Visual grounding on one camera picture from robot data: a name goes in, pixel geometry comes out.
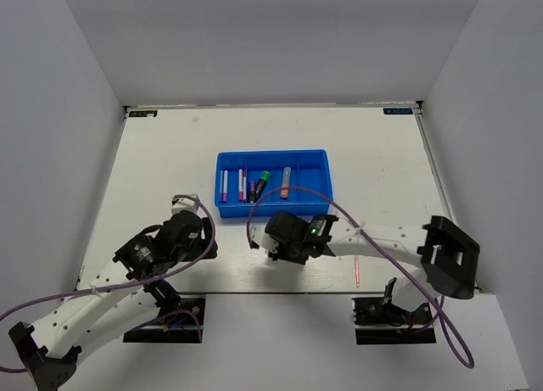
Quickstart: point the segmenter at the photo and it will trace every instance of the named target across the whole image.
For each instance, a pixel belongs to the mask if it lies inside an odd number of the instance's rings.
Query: white table
[[[217,224],[219,256],[170,283],[185,293],[375,293],[396,276],[386,260],[268,261],[250,250],[246,219],[219,217],[216,156],[224,151],[324,148],[336,200],[359,221],[421,226],[443,209],[413,115],[380,108],[162,109],[127,118],[119,152],[81,272],[86,286],[128,239],[171,216],[174,193],[197,193]]]
[[[357,289],[351,258],[321,257],[300,268],[268,265],[262,251],[248,249],[244,219],[221,220],[213,205],[216,155],[296,148],[327,150],[334,196],[360,221],[422,225],[443,214],[412,115],[368,108],[221,108],[162,109],[155,118],[130,118],[81,285],[130,237],[168,219],[172,194],[197,193],[216,219],[220,253],[170,282],[181,292],[215,293],[207,296],[204,342],[118,339],[86,360],[66,391],[526,387],[494,296],[445,305],[473,351],[470,371],[456,361],[439,327],[437,344],[355,344],[350,296],[338,293],[381,292],[397,275],[386,260],[361,257]],[[321,294],[237,294],[305,292]]]

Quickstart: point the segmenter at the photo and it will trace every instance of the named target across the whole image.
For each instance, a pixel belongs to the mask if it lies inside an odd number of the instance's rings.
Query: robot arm
[[[210,223],[195,214],[197,209],[195,204],[174,203],[174,215],[164,225],[146,228],[119,249],[90,282],[90,288],[144,281],[201,255],[210,244]],[[215,258],[216,251],[214,243],[205,258]],[[56,390],[95,350],[157,315],[182,309],[179,300],[176,290],[164,280],[148,282],[142,288],[95,291],[65,300],[31,325],[19,322],[9,336],[37,389]]]
[[[396,260],[418,267],[412,275],[435,297],[473,297],[479,245],[445,217],[433,216],[423,229],[365,225],[364,230]],[[308,222],[281,211],[266,227],[252,227],[250,236],[253,247],[266,249],[273,260],[302,265],[321,255],[382,258],[353,226],[334,215],[316,215]],[[381,306],[413,312],[425,302],[402,276],[387,284]]]

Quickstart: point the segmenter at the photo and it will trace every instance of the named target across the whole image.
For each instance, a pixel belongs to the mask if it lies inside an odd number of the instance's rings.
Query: purple cable
[[[439,301],[439,307],[441,309],[443,309],[443,305],[445,304],[445,296],[442,296],[441,297],[441,300]],[[426,329],[428,329],[430,326],[432,326],[435,321],[438,319],[439,315],[438,313],[436,312],[434,317],[432,317],[432,320],[429,321],[427,324],[425,324],[423,327],[419,327],[418,329],[415,329],[415,330],[410,330],[409,333],[410,334],[417,334],[417,333],[420,333],[420,332],[424,332]]]
[[[251,238],[250,238],[250,222],[253,218],[253,214],[255,213],[255,210],[262,204],[262,202],[269,198],[272,194],[277,193],[281,191],[282,189],[289,189],[289,190],[299,190],[301,192],[307,192],[314,194],[315,196],[327,201],[329,204],[331,204],[333,207],[335,207],[339,212],[347,219],[347,221],[356,228],[360,234],[368,241],[372,247],[374,247],[386,260],[390,261],[393,266],[395,266],[400,272],[409,280],[417,289],[424,295],[424,297],[427,299],[427,301],[434,307],[436,310],[436,315],[439,316],[439,319],[441,321],[441,327],[443,328],[443,334],[445,336],[445,340],[449,344],[449,347],[452,350],[452,353],[457,357],[457,359],[467,368],[474,368],[475,367],[475,361],[473,360],[472,352],[469,350],[469,347],[467,346],[466,342],[456,329],[455,325],[452,323],[449,316],[441,309],[439,304],[436,302],[436,300],[430,295],[430,293],[420,284],[417,279],[409,273],[406,268],[404,268],[397,260],[395,260],[392,255],[390,255],[388,252],[386,252],[379,244],[371,238],[367,232],[362,229],[359,224],[353,219],[349,213],[347,213],[339,204],[335,203],[332,199],[324,196],[323,194],[316,192],[315,190],[308,189],[307,187],[299,187],[299,186],[288,186],[288,187],[278,187],[276,189],[272,189],[270,192],[263,195],[256,203],[255,206],[253,206],[253,209],[251,209],[251,212],[249,213],[249,218],[247,220],[247,240],[249,241],[249,246],[251,245]],[[456,349],[455,345],[452,343],[451,336],[449,335],[448,330],[445,328],[445,324],[450,328],[452,331],[452,334],[454,334],[456,340],[458,340],[458,343],[460,344],[460,347],[462,347],[464,353],[466,354],[467,360],[465,360],[458,350]]]
[[[180,313],[184,315],[189,315],[190,317],[193,318],[194,324],[196,325],[196,330],[198,331],[198,339],[200,343],[202,343],[202,327],[200,326],[198,322],[198,317],[196,317],[196,315],[190,310],[174,310],[173,312],[168,312],[162,316],[155,317],[154,319],[151,319],[150,321],[146,321],[145,323],[142,323],[141,325],[134,327],[132,330],[141,329],[142,327],[146,327],[147,325],[150,325],[151,323],[155,323],[156,321],[161,321],[165,319],[166,317],[178,315]]]
[[[140,287],[142,285],[147,285],[151,282],[160,281],[161,279],[169,278],[170,276],[174,276],[178,274],[179,272],[185,271],[187,268],[190,268],[194,264],[196,264],[198,261],[202,260],[213,248],[213,244],[215,243],[215,235],[216,235],[216,229],[215,229],[215,222],[213,221],[213,217],[211,217],[211,213],[207,208],[199,201],[197,198],[193,198],[192,196],[188,196],[187,194],[177,194],[174,196],[175,198],[187,198],[189,200],[192,200],[194,203],[196,203],[199,207],[202,208],[205,215],[210,219],[211,224],[211,237],[210,237],[210,244],[205,248],[204,252],[200,254],[197,258],[195,258],[193,261],[189,262],[188,264],[182,266],[181,268],[177,268],[174,271],[168,272],[161,276],[155,276],[153,278],[144,279],[143,281],[135,281],[135,282],[129,282],[129,283],[122,283],[119,285],[107,285],[104,287],[96,287],[96,291],[98,292],[106,292],[106,291],[115,291],[116,289],[126,289],[126,288],[134,288],[134,287]],[[42,304],[44,302],[48,302],[50,300],[55,299],[62,299],[62,298],[73,298],[73,297],[80,297],[80,296],[87,296],[92,294],[92,289],[80,289],[73,292],[65,292],[65,293],[59,293],[56,295],[49,295],[45,296],[43,298],[29,300],[28,302],[24,302],[23,304],[19,304],[17,306],[14,306],[10,310],[4,312],[0,315],[0,321],[3,321],[6,317],[12,315],[13,313],[28,308],[29,306],[33,306],[35,304]],[[26,372],[25,368],[9,368],[0,366],[0,372],[7,372],[9,374],[20,374],[21,372]]]

